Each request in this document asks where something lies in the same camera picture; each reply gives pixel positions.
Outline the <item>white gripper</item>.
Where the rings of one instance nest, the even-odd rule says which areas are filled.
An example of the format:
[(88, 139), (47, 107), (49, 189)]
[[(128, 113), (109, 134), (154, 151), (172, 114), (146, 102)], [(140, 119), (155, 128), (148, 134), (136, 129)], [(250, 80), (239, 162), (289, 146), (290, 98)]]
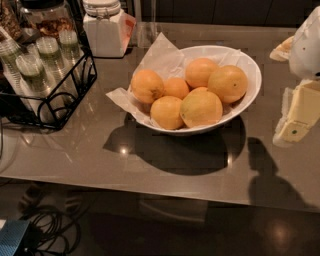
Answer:
[(300, 142), (320, 119), (320, 7), (316, 7), (293, 36), (273, 49), (275, 61), (288, 61), (290, 71), (302, 80), (286, 88), (273, 144), (289, 147)]

